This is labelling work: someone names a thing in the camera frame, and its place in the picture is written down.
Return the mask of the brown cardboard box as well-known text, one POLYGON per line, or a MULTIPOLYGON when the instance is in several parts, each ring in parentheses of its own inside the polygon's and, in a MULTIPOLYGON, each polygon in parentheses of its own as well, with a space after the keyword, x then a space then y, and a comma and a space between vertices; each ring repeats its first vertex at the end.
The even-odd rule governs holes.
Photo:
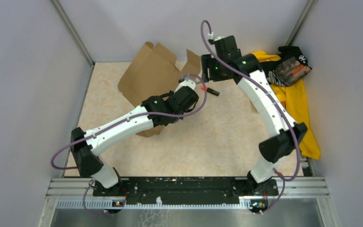
MULTIPOLYGON (((160 96, 175 91, 184 80, 195 78, 201 70, 201 60, 194 52, 187 51, 188 60, 182 70, 175 63, 177 56, 161 43, 146 42, 118 83, 123 96, 137 107, 151 96, 160 96)), ((165 126, 137 133, 151 137, 160 134, 165 126)))

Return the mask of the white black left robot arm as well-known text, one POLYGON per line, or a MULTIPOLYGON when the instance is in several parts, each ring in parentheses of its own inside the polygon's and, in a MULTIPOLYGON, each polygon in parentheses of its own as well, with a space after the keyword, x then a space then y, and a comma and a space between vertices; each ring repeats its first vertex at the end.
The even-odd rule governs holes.
POLYGON ((79 175, 97 180, 112 196, 120 194, 123 183, 119 174, 102 160, 101 155, 136 133, 181 120, 199 100, 195 86, 193 80, 187 79, 175 91, 151 96, 129 113, 105 125, 87 131, 80 127, 73 129, 70 151, 79 175))

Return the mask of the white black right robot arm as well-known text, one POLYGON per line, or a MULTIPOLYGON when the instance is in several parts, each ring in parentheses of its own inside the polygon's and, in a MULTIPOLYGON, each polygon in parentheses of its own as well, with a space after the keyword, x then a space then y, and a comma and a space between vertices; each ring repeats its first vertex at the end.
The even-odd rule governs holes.
POLYGON ((208 35, 205 42, 215 50, 201 56, 205 82, 233 80, 249 97, 260 114, 269 138, 259 144, 261 156, 248 174, 247 188, 261 194, 281 159, 290 155, 307 132, 305 123, 297 123, 271 89, 266 73, 253 54, 242 55, 235 37, 208 35))

